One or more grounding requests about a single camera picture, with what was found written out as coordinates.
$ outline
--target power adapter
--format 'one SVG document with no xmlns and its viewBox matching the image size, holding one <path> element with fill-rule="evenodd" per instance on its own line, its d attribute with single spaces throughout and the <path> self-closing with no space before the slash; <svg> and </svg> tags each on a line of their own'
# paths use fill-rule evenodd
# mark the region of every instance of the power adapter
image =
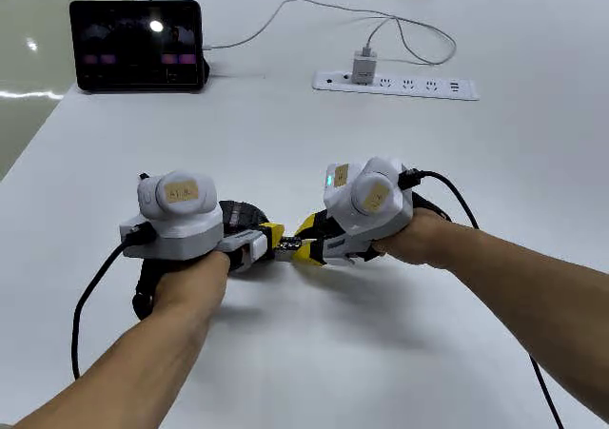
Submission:
<svg viewBox="0 0 609 429">
<path fill-rule="evenodd" d="M 358 85 L 370 85 L 377 70 L 377 54 L 369 46 L 356 51 L 353 56 L 351 82 Z"/>
</svg>

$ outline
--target tablet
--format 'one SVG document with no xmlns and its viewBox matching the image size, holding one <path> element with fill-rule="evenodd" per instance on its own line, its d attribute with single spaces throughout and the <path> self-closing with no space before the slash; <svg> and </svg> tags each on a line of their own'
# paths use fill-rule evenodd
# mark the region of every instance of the tablet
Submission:
<svg viewBox="0 0 609 429">
<path fill-rule="evenodd" d="M 198 90 L 208 76 L 195 1 L 74 1 L 78 86 L 85 91 Z"/>
</svg>

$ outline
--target floor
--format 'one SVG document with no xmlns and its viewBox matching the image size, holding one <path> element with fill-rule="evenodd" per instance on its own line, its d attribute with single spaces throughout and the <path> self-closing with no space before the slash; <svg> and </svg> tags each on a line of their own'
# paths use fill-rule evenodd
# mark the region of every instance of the floor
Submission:
<svg viewBox="0 0 609 429">
<path fill-rule="evenodd" d="M 0 0 L 0 180 L 74 81 L 72 0 Z"/>
</svg>

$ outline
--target label sticker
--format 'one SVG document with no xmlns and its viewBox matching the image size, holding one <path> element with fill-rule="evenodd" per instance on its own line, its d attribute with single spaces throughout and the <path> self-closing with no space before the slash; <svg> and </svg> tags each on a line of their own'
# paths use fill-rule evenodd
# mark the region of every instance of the label sticker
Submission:
<svg viewBox="0 0 609 429">
<path fill-rule="evenodd" d="M 338 166 L 334 169 L 334 187 L 346 185 L 346 176 L 349 171 L 349 165 Z"/>
<path fill-rule="evenodd" d="M 168 204 L 199 199 L 199 187 L 192 179 L 167 184 L 165 185 L 165 197 Z"/>
<path fill-rule="evenodd" d="M 376 212 L 381 208 L 381 205 L 383 205 L 384 200 L 387 199 L 388 195 L 389 187 L 377 182 L 372 186 L 372 189 L 368 192 L 368 195 L 363 201 L 363 208 L 370 212 Z"/>
</svg>

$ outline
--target table surface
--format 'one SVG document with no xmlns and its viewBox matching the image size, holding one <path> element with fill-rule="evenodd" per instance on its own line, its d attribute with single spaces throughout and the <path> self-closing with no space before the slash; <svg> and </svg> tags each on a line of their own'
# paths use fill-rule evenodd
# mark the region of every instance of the table surface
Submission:
<svg viewBox="0 0 609 429">
<path fill-rule="evenodd" d="M 281 0 L 198 1 L 216 44 L 251 33 Z M 141 171 L 208 173 L 221 199 L 254 203 L 293 231 L 322 208 L 327 164 L 395 156 L 453 179 L 487 231 L 609 268 L 606 0 L 323 1 L 449 31 L 459 52 L 446 66 L 378 70 L 471 78 L 481 100 L 313 90 L 315 70 L 349 69 L 375 21 L 308 4 L 247 46 L 210 53 L 201 94 L 72 89 L 0 185 L 0 419 L 70 383 L 74 305 L 135 213 Z M 389 28 L 374 48 L 402 56 Z M 443 187 L 420 192 L 465 221 Z M 138 271 L 119 260 L 88 302 L 83 368 L 136 322 Z M 249 277 L 230 281 L 164 427 L 553 427 L 524 350 L 447 273 L 387 258 L 276 263 Z M 548 380 L 566 427 L 605 427 Z"/>
</svg>

